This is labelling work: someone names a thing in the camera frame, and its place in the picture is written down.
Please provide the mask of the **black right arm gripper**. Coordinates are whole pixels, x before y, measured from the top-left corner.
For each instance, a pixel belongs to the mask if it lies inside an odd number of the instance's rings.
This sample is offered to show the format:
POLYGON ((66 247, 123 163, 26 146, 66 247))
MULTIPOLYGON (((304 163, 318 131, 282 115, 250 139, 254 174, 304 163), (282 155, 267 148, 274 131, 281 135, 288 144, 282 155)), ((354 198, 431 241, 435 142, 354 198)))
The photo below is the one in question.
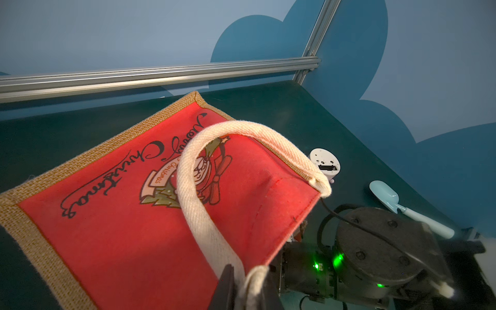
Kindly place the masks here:
POLYGON ((314 302, 324 303, 337 296, 336 272, 329 245, 319 247, 302 239, 290 238, 271 262, 271 278, 278 296, 303 293, 314 302))

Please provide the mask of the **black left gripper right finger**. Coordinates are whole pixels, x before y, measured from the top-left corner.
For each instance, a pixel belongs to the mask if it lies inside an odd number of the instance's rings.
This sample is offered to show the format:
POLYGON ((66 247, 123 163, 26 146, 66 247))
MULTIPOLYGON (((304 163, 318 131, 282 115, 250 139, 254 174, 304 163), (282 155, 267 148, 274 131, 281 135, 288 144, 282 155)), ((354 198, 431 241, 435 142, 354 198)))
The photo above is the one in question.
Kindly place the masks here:
POLYGON ((271 271, 268 272, 263 282, 258 308, 259 310, 284 310, 279 296, 277 278, 271 271))

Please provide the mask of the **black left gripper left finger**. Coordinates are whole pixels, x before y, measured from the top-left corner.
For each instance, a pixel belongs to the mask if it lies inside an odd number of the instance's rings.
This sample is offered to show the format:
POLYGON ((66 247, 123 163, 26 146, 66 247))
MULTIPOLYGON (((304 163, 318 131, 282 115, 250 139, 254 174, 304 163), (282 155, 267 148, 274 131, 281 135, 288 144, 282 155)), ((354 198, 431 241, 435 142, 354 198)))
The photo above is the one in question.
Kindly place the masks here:
POLYGON ((225 266, 212 296, 208 310, 234 310, 235 270, 231 264, 225 266))

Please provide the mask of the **white round smiley alarm clock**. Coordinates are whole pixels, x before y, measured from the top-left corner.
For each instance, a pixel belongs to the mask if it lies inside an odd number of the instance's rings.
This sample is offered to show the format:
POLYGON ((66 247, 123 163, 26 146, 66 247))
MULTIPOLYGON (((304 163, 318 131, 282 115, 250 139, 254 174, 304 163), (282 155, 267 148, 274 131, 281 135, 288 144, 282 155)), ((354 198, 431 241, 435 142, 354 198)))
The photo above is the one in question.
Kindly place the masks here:
POLYGON ((336 175, 341 170, 337 157, 328 150, 316 148, 309 154, 310 160, 327 177, 330 184, 334 184, 336 175))

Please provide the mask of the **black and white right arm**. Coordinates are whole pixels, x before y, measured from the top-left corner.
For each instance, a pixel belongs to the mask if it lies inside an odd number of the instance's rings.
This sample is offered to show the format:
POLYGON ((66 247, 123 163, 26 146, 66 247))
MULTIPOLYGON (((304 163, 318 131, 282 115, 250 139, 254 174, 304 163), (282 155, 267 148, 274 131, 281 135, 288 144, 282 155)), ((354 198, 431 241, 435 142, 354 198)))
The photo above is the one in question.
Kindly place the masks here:
POLYGON ((424 223, 344 204, 320 222, 315 243, 284 245, 270 263, 279 294, 289 291, 343 307, 494 309, 479 240, 439 240, 424 223))

